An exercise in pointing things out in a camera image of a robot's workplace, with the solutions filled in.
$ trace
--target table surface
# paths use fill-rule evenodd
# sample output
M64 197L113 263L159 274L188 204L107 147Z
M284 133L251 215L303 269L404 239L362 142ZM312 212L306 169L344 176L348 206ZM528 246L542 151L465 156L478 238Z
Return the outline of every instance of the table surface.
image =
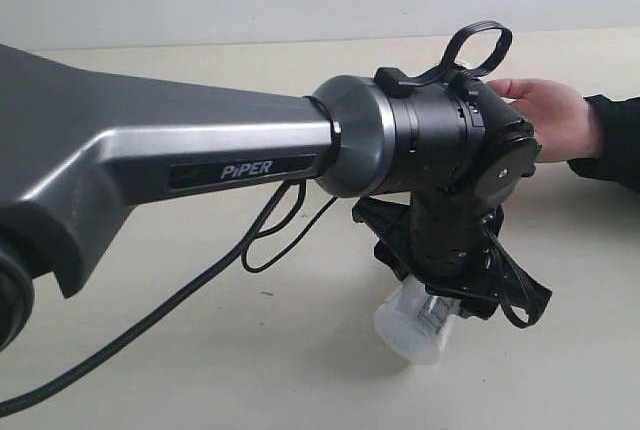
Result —
M47 52L82 68L293 95L380 65L417 73L448 37ZM640 92L640 29L517 34L495 76L561 80L586 94ZM487 41L463 58L479 61ZM110 341L238 240L272 186L137 209L81 294L37 282L28 327L0 356L0 398L48 381ZM404 201L405 195L397 196ZM290 231L327 199L313 186ZM397 283L344 200L261 275L239 264L126 350L3 429L518 430L640 426L640 197L540 166L505 205L501 240L554 291L541 322L458 320L442 361L408 365L372 314Z

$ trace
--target piper logo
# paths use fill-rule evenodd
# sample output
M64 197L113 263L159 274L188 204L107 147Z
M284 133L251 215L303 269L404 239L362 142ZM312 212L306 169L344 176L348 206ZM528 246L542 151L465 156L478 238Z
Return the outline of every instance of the piper logo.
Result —
M273 160L264 160L261 162L245 162L226 165L220 174L220 180L233 180L242 177L257 177L266 175L271 170Z

